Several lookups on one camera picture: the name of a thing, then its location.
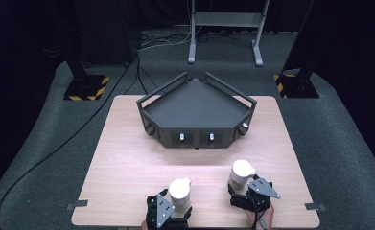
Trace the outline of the white lidded cup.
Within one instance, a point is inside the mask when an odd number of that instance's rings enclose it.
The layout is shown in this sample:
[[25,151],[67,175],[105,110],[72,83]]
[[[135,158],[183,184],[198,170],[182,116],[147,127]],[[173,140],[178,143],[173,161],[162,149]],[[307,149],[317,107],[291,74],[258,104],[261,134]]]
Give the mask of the white lidded cup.
[[234,191],[240,192],[246,185],[246,182],[255,174],[256,170],[248,161],[238,159],[232,164],[228,184]]
[[187,210],[190,206],[191,180],[188,177],[175,179],[169,187],[170,198],[178,211]]

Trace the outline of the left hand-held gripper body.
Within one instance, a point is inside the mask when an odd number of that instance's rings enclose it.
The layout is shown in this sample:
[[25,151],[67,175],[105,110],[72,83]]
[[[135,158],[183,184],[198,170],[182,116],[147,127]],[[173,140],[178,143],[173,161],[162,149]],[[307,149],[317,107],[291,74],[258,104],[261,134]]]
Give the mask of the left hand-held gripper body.
[[156,195],[148,195],[145,217],[148,230],[188,230],[188,218],[174,217],[175,210],[169,200],[157,200]]

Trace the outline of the dark grey corner shelf rack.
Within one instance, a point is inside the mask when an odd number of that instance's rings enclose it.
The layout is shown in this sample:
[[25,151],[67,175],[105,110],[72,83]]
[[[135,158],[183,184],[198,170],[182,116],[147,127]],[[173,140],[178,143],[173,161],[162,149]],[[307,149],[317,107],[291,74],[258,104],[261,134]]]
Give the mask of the dark grey corner shelf rack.
[[224,149],[246,135],[257,102],[210,73],[182,73],[142,97],[146,133],[168,149]]

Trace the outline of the grey tape strip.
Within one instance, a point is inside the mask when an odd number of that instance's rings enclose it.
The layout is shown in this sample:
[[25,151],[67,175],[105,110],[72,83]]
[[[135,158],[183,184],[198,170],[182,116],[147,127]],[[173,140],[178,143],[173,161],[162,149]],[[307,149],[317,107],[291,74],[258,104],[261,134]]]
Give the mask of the grey tape strip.
[[305,207],[307,210],[316,210],[317,212],[323,212],[327,210],[324,204],[318,204],[318,203],[306,203]]
[[71,211],[71,210],[74,210],[77,207],[86,207],[87,204],[88,204],[88,200],[76,200],[73,203],[68,203],[66,205],[66,210]]

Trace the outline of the black stand with striped base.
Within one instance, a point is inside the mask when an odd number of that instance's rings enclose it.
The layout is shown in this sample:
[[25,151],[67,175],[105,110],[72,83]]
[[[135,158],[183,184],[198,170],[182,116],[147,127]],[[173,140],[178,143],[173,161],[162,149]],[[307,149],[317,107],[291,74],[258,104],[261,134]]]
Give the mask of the black stand with striped base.
[[318,54],[312,38],[310,14],[316,0],[310,0],[305,18],[300,26],[298,35],[279,74],[273,76],[281,98],[310,98],[319,97],[311,82],[311,75],[317,63]]
[[72,49],[67,49],[64,56],[73,74],[73,79],[64,93],[64,99],[69,101],[99,100],[105,92],[109,77],[88,75]]

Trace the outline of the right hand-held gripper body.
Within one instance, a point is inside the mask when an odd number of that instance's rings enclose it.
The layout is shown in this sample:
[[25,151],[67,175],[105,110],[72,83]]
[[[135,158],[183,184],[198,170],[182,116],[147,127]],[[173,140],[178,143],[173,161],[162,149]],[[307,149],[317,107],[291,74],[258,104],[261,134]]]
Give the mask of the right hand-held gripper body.
[[230,204],[244,210],[260,213],[270,207],[272,197],[279,199],[280,194],[272,188],[271,182],[260,177],[256,181],[252,180],[247,183],[247,191],[244,195],[237,193],[237,197],[230,198]]

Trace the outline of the person's right hand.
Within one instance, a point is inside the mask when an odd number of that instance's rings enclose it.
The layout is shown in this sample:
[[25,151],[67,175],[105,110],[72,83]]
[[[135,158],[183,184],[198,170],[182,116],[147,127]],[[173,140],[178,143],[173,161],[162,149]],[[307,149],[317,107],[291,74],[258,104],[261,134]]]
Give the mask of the person's right hand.
[[245,210],[248,218],[248,222],[251,225],[251,230],[271,230],[272,221],[274,216],[274,207],[270,207],[264,211],[262,214],[256,214],[249,210]]

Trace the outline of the grey metal stand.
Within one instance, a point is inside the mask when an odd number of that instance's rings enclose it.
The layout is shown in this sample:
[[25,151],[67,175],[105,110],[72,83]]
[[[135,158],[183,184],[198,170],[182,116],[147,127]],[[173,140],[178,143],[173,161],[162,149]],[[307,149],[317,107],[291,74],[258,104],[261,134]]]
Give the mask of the grey metal stand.
[[256,37],[251,41],[255,65],[262,67],[264,62],[260,51],[260,40],[266,22],[270,0],[263,0],[263,8],[259,12],[221,12],[197,11],[196,0],[189,0],[190,8],[190,46],[188,63],[196,62],[196,27],[241,27],[256,30]]

